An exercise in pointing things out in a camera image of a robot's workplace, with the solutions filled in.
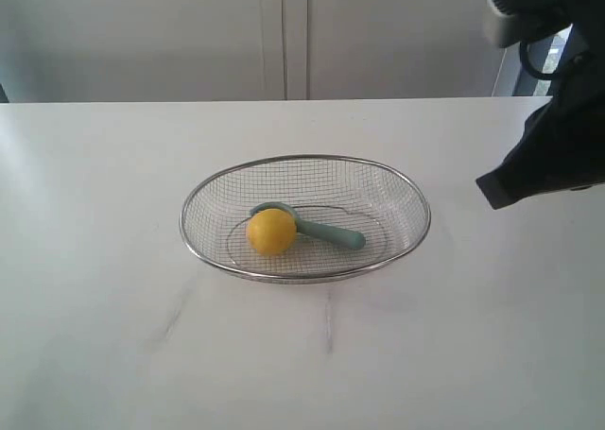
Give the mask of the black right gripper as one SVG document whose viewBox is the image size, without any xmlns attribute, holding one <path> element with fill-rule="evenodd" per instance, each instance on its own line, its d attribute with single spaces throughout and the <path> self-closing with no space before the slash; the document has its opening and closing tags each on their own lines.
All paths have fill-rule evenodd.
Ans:
<svg viewBox="0 0 605 430">
<path fill-rule="evenodd" d="M 551 100 L 526 121 L 519 143 L 476 185 L 495 210 L 525 198 L 604 182 L 604 60 L 568 62 Z"/>
</svg>

